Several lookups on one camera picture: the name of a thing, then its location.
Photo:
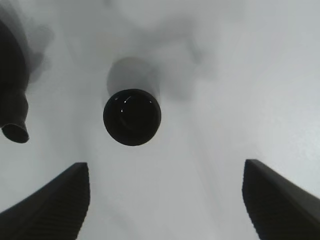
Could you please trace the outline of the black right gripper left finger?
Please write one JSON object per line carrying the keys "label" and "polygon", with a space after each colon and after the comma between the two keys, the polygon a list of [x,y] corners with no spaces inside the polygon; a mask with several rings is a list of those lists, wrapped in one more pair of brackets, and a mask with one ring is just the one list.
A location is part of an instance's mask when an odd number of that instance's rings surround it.
{"label": "black right gripper left finger", "polygon": [[76,162],[0,214],[2,240],[75,240],[90,205],[86,162]]}

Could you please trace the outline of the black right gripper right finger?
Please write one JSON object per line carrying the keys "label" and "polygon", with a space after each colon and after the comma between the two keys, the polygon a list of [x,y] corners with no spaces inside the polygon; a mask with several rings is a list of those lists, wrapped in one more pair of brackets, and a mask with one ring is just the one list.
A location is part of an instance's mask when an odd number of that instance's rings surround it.
{"label": "black right gripper right finger", "polygon": [[318,240],[320,200],[257,159],[244,164],[242,198],[261,240]]}

